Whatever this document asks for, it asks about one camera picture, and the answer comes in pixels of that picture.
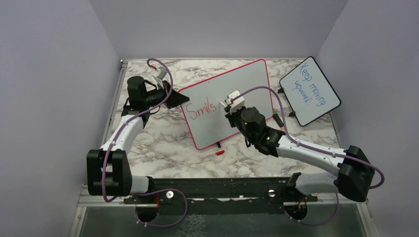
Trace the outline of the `pink framed whiteboard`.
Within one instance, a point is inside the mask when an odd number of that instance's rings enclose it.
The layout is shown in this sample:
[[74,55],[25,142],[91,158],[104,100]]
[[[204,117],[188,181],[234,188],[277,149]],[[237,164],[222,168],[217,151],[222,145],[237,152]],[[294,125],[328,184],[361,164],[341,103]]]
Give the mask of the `pink framed whiteboard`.
[[181,105],[197,150],[239,133],[225,117],[227,106],[256,107],[266,119],[274,114],[267,62],[258,59],[179,90],[189,97]]

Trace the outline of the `red marker cap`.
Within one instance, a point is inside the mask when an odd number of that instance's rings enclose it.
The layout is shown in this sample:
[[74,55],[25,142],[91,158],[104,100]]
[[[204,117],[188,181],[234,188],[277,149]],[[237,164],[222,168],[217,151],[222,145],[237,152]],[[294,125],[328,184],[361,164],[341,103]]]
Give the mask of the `red marker cap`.
[[217,156],[219,156],[219,155],[222,155],[222,154],[224,154],[224,153],[225,153],[225,151],[224,151],[224,150],[221,150],[221,151],[216,152],[215,154],[216,154]]

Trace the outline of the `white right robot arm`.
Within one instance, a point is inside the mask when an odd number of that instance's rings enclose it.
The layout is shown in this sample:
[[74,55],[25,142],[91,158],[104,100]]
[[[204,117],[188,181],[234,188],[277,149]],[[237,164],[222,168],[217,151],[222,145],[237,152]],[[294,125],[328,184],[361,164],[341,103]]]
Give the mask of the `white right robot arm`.
[[268,156],[291,158],[323,170],[322,173],[292,176],[285,187],[286,197],[297,201],[313,193],[336,193],[349,200],[365,202],[375,170],[364,152],[356,147],[335,149],[296,140],[286,132],[267,126],[257,108],[226,107],[225,117],[244,136],[247,147],[254,146]]

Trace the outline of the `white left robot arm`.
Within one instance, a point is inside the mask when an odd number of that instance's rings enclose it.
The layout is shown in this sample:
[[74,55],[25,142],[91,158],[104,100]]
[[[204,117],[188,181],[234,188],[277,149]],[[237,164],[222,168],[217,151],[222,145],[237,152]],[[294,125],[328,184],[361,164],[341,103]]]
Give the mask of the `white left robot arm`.
[[186,103],[190,98],[173,90],[166,80],[157,79],[152,90],[150,82],[141,76],[127,80],[128,98],[123,106],[121,121],[99,149],[90,150],[86,156],[87,187],[91,196],[125,197],[136,194],[145,203],[155,198],[155,189],[147,176],[133,176],[127,153],[134,140],[145,128],[152,110],[165,105],[168,109]]

